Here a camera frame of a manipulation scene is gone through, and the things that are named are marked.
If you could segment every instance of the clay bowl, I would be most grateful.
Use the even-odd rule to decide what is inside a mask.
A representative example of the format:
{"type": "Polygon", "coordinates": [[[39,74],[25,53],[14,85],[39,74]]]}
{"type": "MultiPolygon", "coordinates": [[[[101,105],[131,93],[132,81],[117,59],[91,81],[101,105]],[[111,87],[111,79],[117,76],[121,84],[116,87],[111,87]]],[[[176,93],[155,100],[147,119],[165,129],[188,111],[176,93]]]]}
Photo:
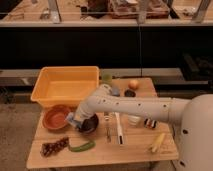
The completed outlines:
{"type": "Polygon", "coordinates": [[[44,114],[42,124],[49,130],[58,130],[65,127],[68,122],[65,121],[71,109],[65,105],[56,105],[44,114]]]}

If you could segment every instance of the onion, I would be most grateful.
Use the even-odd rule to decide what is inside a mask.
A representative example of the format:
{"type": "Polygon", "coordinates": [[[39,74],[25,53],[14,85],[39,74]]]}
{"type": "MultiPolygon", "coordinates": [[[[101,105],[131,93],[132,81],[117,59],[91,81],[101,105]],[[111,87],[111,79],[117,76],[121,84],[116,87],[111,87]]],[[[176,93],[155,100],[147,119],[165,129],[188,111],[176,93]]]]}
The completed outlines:
{"type": "Polygon", "coordinates": [[[139,88],[139,81],[138,80],[130,80],[128,87],[132,90],[137,90],[139,88]]]}

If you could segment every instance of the wooden table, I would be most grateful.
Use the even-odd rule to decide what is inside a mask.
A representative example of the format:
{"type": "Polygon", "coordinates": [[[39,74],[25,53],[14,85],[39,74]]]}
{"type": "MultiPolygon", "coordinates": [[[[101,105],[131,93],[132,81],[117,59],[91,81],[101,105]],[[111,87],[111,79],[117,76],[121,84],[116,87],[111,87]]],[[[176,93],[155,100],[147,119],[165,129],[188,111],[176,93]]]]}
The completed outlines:
{"type": "MultiPolygon", "coordinates": [[[[22,0],[3,21],[33,21],[33,22],[51,22],[48,19],[40,19],[45,9],[49,8],[48,0],[37,0],[38,3],[32,4],[31,0],[22,0]]],[[[94,18],[82,18],[81,9],[78,6],[88,6],[87,0],[57,0],[58,10],[62,21],[81,21],[94,20],[94,18]]],[[[102,21],[117,20],[113,19],[110,14],[101,17],[102,21]]]]}
{"type": "MultiPolygon", "coordinates": [[[[114,84],[121,89],[121,95],[127,89],[129,79],[113,80],[114,84]]],[[[156,97],[156,92],[151,79],[139,79],[140,88],[136,91],[140,97],[156,97]]],[[[128,115],[121,115],[121,124],[124,132],[124,145],[120,146],[117,141],[116,119],[110,114],[109,124],[111,130],[111,142],[106,139],[106,125],[102,113],[98,114],[99,126],[97,130],[87,136],[67,126],[57,132],[50,132],[42,126],[43,113],[38,123],[35,137],[27,161],[27,168],[58,168],[91,166],[106,164],[122,164],[173,160],[178,158],[178,151],[173,141],[172,134],[167,124],[158,122],[155,130],[145,128],[143,121],[138,126],[129,124],[128,115]],[[155,154],[148,150],[149,146],[160,133],[166,133],[165,140],[155,154]],[[93,139],[96,146],[88,151],[74,153],[67,148],[60,151],[57,155],[44,158],[40,154],[42,143],[55,142],[62,137],[68,136],[72,146],[85,143],[88,139],[93,139]]]]}
{"type": "MultiPolygon", "coordinates": [[[[184,15],[183,10],[191,7],[198,9],[200,2],[201,0],[174,0],[172,8],[181,20],[191,20],[192,16],[184,15]]],[[[210,3],[204,19],[213,20],[213,2],[210,3]]]]}

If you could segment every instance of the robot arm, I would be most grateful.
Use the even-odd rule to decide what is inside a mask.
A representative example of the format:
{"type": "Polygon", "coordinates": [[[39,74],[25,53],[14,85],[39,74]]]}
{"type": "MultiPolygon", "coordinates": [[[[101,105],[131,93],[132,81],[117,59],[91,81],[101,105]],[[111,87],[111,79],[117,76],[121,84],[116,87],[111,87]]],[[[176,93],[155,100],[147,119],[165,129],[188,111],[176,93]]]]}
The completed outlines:
{"type": "Polygon", "coordinates": [[[180,124],[182,111],[189,102],[172,98],[115,97],[111,95],[111,91],[109,85],[102,84],[79,104],[74,120],[82,123],[96,112],[120,112],[180,124]]]}

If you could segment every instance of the green object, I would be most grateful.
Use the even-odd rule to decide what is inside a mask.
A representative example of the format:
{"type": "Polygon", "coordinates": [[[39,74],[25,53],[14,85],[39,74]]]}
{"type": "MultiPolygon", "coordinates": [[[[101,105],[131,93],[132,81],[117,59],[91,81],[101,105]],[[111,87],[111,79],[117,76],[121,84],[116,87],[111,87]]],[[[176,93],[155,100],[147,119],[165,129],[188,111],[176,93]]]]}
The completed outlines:
{"type": "Polygon", "coordinates": [[[95,147],[95,142],[92,140],[78,147],[71,147],[70,145],[68,145],[68,149],[72,152],[82,152],[89,150],[93,147],[95,147]]]}
{"type": "Polygon", "coordinates": [[[112,75],[111,74],[103,74],[101,76],[101,83],[102,84],[112,84],[112,75]]]}

